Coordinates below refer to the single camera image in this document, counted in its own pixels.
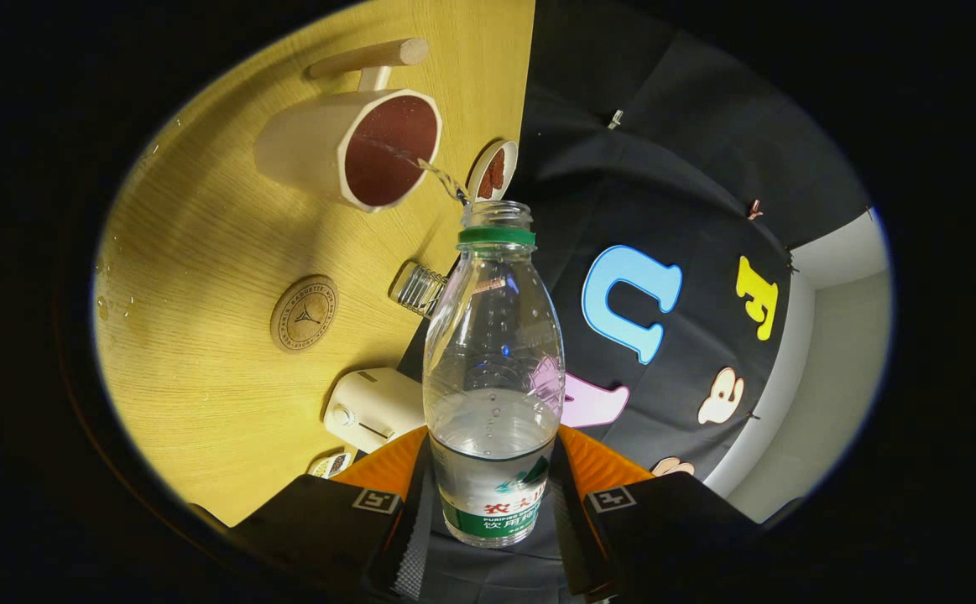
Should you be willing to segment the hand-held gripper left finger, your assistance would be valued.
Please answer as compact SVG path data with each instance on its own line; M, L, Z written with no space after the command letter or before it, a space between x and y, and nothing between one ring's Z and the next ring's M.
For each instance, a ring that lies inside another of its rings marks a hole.
M434 501L420 427L331 479L293 479L227 535L310 601L417 601Z

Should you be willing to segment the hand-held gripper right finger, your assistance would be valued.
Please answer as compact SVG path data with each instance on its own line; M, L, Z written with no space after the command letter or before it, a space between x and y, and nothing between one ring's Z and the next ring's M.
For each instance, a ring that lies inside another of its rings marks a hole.
M694 476L656 476L565 425L550 482L568 588L585 601L709 600L760 537Z

